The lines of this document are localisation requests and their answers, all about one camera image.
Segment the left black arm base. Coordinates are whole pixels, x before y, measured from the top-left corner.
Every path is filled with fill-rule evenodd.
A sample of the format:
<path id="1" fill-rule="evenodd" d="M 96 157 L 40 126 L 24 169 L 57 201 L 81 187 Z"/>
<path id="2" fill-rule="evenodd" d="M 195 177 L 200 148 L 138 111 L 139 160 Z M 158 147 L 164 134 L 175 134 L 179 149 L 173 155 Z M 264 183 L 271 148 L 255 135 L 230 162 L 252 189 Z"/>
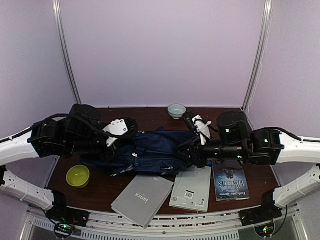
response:
<path id="1" fill-rule="evenodd" d="M 87 226 L 90 217 L 88 211 L 68 207 L 65 195 L 59 191 L 53 190 L 52 194 L 53 207 L 45 213 L 48 219 L 79 227 Z"/>

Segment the navy blue student backpack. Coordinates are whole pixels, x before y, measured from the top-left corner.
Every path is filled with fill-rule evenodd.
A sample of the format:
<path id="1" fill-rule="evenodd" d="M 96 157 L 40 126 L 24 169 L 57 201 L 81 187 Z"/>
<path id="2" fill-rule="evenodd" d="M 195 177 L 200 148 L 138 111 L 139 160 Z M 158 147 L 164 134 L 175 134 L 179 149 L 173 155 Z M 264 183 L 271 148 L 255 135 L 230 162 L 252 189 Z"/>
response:
<path id="1" fill-rule="evenodd" d="M 106 170 L 116 176 L 125 172 L 178 175 L 193 163 L 178 153 L 180 145 L 196 138 L 194 132 L 183 130 L 139 131 L 130 140 L 117 140 L 115 153 L 83 155 L 80 163 Z"/>

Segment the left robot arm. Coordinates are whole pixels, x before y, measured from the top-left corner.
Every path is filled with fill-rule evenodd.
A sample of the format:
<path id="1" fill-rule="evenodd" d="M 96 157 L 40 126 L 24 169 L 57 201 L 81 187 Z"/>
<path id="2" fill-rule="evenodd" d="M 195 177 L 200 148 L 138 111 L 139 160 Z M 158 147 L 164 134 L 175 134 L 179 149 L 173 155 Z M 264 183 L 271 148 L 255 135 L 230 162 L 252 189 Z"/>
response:
<path id="1" fill-rule="evenodd" d="M 101 122 L 101 113 L 87 104 L 74 104 L 69 113 L 57 113 L 0 141 L 0 189 L 44 211 L 51 210 L 61 222 L 72 211 L 59 198 L 64 195 L 37 187 L 14 175 L 7 164 L 25 159 L 102 154 L 128 133 L 125 119 Z"/>

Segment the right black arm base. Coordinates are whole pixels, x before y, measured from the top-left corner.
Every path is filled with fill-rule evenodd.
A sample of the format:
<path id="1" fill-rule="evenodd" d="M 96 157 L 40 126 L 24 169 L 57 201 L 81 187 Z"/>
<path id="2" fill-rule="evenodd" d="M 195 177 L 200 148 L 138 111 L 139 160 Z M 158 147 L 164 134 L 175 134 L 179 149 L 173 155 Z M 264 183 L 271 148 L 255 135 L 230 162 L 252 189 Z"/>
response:
<path id="1" fill-rule="evenodd" d="M 262 196 L 261 206 L 241 210 L 239 217 L 242 226 L 255 225 L 282 216 L 282 208 L 275 205 L 273 193 L 275 190 L 269 190 Z"/>

